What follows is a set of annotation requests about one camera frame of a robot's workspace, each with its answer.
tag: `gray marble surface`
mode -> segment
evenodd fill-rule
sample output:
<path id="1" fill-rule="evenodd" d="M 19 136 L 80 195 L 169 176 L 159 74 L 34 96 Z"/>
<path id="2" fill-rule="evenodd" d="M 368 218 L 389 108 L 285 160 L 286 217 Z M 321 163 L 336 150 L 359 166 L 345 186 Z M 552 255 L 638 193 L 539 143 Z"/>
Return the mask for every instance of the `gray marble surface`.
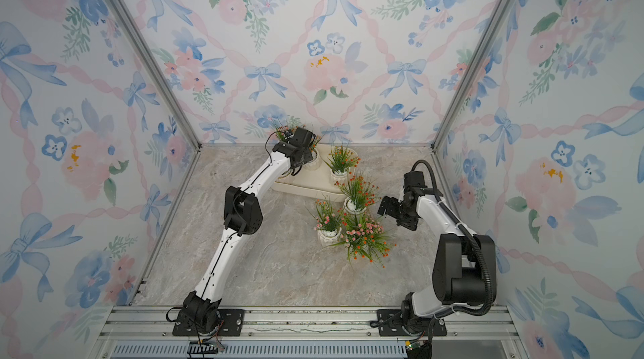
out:
<path id="1" fill-rule="evenodd" d="M 430 160 L 417 146 L 353 146 L 361 168 L 382 195 L 398 197 L 403 174 L 414 161 Z M 168 229 L 138 305 L 181 305 L 204 274 L 223 229 L 223 196 L 266 159 L 261 146 L 208 146 Z M 347 260 L 346 248 L 322 248 L 313 230 L 314 200 L 269 190 L 262 199 L 264 220 L 239 255 L 225 286 L 222 305 L 233 306 L 397 306 L 410 291 L 430 284 L 436 238 L 427 226 L 416 232 L 392 218 L 385 268 L 365 259 Z M 375 213 L 377 204 L 371 209 Z"/>

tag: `white flower pot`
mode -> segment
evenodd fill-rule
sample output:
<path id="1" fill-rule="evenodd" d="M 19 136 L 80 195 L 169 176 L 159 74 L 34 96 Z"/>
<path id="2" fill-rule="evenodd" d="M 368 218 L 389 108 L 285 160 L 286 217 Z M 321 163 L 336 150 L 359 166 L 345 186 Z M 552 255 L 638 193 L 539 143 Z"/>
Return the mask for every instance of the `white flower pot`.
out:
<path id="1" fill-rule="evenodd" d="M 316 170 L 322 164 L 322 158 L 320 158 L 318 151 L 312 150 L 311 154 L 313 154 L 313 160 L 304 164 L 304 169 L 306 170 Z"/>
<path id="2" fill-rule="evenodd" d="M 324 247 L 331 246 L 332 244 L 340 242 L 341 236 L 342 234 L 340 233 L 340 229 L 333 232 L 318 230 L 318 240 Z"/>
<path id="3" fill-rule="evenodd" d="M 339 174 L 336 174 L 333 170 L 331 170 L 331 181 L 333 184 L 335 184 L 336 181 L 339 181 L 340 184 L 346 183 L 347 175 L 349 175 L 349 172 L 346 170 L 340 172 Z"/>
<path id="4" fill-rule="evenodd" d="M 351 199 L 349 199 L 349 197 L 347 197 L 346 200 L 344 201 L 344 209 L 348 213 L 355 214 L 355 215 L 360 215 L 366 211 L 366 207 L 361 210 L 356 210 L 356 205 L 351 201 Z"/>

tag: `potted plant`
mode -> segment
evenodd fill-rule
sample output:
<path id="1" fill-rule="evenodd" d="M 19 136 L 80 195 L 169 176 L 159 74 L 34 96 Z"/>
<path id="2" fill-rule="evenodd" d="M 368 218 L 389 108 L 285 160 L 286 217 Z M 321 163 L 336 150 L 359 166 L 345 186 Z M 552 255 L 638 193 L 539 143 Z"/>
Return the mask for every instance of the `potted plant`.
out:
<path id="1" fill-rule="evenodd" d="M 316 201 L 316 215 L 313 218 L 318 223 L 313 229 L 318 231 L 318 239 L 323 246 L 337 244 L 340 240 L 343 217 L 342 210 L 335 210 L 328 198 Z"/>
<path id="2" fill-rule="evenodd" d="M 346 195 L 344 209 L 350 214 L 362 214 L 366 207 L 375 204 L 375 191 L 379 189 L 362 174 L 349 172 L 351 178 L 346 181 L 336 181 L 335 185 Z"/>
<path id="3" fill-rule="evenodd" d="M 309 150 L 311 151 L 311 154 L 313 155 L 313 160 L 309 163 L 304 164 L 304 169 L 306 170 L 316 170 L 317 168 L 322 165 L 322 158 L 320 158 L 318 154 L 318 150 L 316 149 L 316 146 L 318 145 L 320 139 L 322 136 L 317 136 L 316 138 L 313 139 L 313 143 L 309 146 Z"/>
<path id="4" fill-rule="evenodd" d="M 376 260 L 382 264 L 382 257 L 389 256 L 390 249 L 387 246 L 389 236 L 385 234 L 382 225 L 375 218 L 368 214 L 349 214 L 344 216 L 342 224 L 346 227 L 346 232 L 343 240 L 337 244 L 346 246 L 348 260 L 351 257 L 354 260 L 362 257 L 368 258 L 369 262 Z"/>
<path id="5" fill-rule="evenodd" d="M 331 169 L 333 183 L 346 181 L 349 170 L 358 166 L 358 162 L 360 162 L 360 158 L 343 145 L 334 145 L 331 147 L 329 156 L 331 157 L 329 162 L 325 161 L 325 163 Z"/>

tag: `floral wallpaper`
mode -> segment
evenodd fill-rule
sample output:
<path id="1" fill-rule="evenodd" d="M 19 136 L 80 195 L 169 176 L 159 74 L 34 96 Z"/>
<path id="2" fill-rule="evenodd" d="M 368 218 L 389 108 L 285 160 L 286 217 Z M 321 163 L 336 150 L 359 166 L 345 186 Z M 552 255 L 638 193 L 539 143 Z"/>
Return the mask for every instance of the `floral wallpaper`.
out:
<path id="1" fill-rule="evenodd" d="M 496 2 L 125 0 L 205 143 L 287 121 L 326 143 L 428 143 Z"/>
<path id="2" fill-rule="evenodd" d="M 643 7 L 515 0 L 441 145 L 532 359 L 644 357 Z"/>
<path id="3" fill-rule="evenodd" d="M 84 358 L 193 148 L 104 0 L 0 6 L 0 356 Z"/>

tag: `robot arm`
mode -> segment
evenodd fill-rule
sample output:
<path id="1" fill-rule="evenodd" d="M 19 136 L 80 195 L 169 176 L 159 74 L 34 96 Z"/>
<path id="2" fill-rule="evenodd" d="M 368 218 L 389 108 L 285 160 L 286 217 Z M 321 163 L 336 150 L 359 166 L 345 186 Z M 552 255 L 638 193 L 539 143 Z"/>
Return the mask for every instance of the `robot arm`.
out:
<path id="1" fill-rule="evenodd" d="M 431 187 L 425 185 L 423 173 L 415 171 L 423 163 L 431 176 Z M 418 220 L 438 236 L 439 245 L 432 272 L 432 285 L 403 300 L 403 324 L 423 323 L 455 311 L 470 315 L 486 314 L 496 298 L 496 259 L 494 241 L 478 235 L 465 225 L 447 206 L 436 187 L 430 165 L 418 161 L 405 174 L 400 200 L 383 197 L 378 214 L 396 218 L 398 226 L 415 231 Z M 483 305 L 478 309 L 467 306 Z"/>
<path id="2" fill-rule="evenodd" d="M 215 330 L 220 322 L 217 308 L 226 279 L 239 251 L 262 225 L 262 197 L 283 173 L 313 160 L 309 146 L 314 138 L 315 134 L 301 127 L 295 134 L 286 134 L 286 141 L 279 141 L 273 147 L 269 158 L 249 180 L 226 190 L 221 241 L 204 276 L 183 301 L 177 324 L 196 324 L 202 335 Z"/>

